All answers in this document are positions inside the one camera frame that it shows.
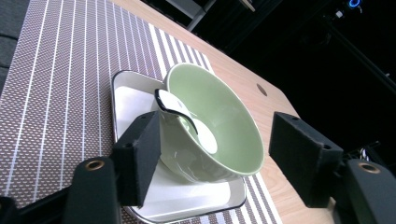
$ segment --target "spoon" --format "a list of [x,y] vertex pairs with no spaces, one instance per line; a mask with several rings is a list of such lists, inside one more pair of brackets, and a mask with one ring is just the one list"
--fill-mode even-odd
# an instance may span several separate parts
[[169,114],[179,115],[186,119],[198,134],[197,127],[192,120],[189,109],[178,99],[174,94],[169,91],[156,89],[154,92],[155,101],[160,109]]

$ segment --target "bowl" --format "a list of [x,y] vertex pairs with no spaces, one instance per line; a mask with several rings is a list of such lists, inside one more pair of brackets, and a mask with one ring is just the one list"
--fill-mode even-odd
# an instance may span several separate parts
[[264,149],[257,125],[238,96],[218,77],[195,64],[174,65],[166,90],[189,109],[191,123],[160,116],[161,161],[191,182],[219,183],[254,175]]

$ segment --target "striped placemat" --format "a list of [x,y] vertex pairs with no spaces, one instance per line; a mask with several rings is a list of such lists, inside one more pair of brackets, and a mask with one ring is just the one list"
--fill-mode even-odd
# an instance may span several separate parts
[[[207,57],[107,0],[31,0],[0,99],[0,192],[24,207],[70,185],[75,167],[113,145],[111,76],[163,80]],[[238,209],[182,223],[281,223],[260,174]],[[138,223],[122,213],[124,223]]]

